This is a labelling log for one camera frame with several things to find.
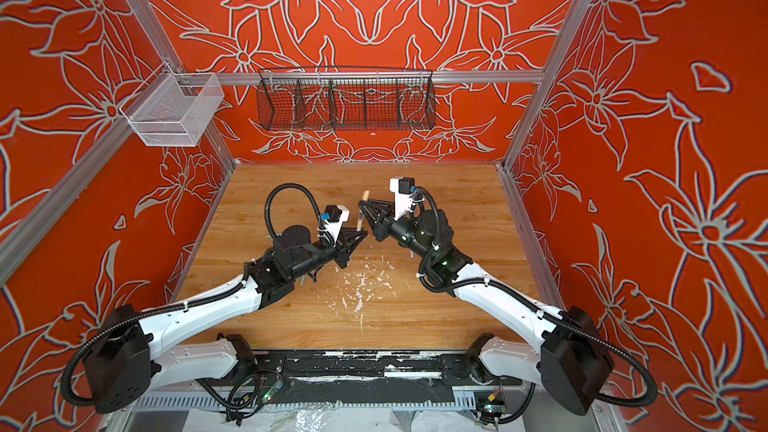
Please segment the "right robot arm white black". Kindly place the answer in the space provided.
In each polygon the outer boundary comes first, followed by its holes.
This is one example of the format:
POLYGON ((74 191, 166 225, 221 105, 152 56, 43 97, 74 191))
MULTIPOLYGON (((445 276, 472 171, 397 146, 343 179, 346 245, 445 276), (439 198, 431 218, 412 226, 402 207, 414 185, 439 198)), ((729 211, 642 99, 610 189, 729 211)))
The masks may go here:
POLYGON ((531 358, 515 354, 495 336, 479 343, 477 359, 495 377, 513 377, 541 386, 564 409, 583 416, 596 401, 623 408, 652 405, 658 385, 626 349, 600 337, 582 309, 563 310, 535 300, 487 272, 453 243, 454 231, 445 212, 424 188, 407 177, 390 182, 393 200, 362 200, 361 214, 375 239, 387 238, 419 257, 416 277, 431 293, 469 303, 511 329, 532 349, 531 358), (635 371, 644 384, 637 396, 604 393, 616 360, 635 371))

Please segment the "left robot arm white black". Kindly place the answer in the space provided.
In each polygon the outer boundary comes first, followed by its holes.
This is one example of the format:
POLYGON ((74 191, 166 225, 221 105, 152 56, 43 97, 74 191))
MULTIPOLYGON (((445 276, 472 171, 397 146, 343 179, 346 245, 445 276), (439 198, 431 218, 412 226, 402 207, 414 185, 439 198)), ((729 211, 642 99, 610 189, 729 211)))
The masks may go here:
POLYGON ((115 411, 136 400, 150 388, 153 378, 165 372, 160 359, 174 346, 280 301, 294 291, 297 280, 315 278, 330 262, 345 268, 366 231, 346 226, 350 215, 346 207, 330 205, 321 210, 312 201, 315 232, 292 225, 277 233, 272 203, 280 192, 290 189, 312 195, 306 187, 290 183, 269 193, 264 219, 272 245, 261 257, 245 263, 235 279, 189 299, 142 311, 132 305, 115 309, 64 367, 60 396, 76 407, 94 407, 99 413, 115 411))

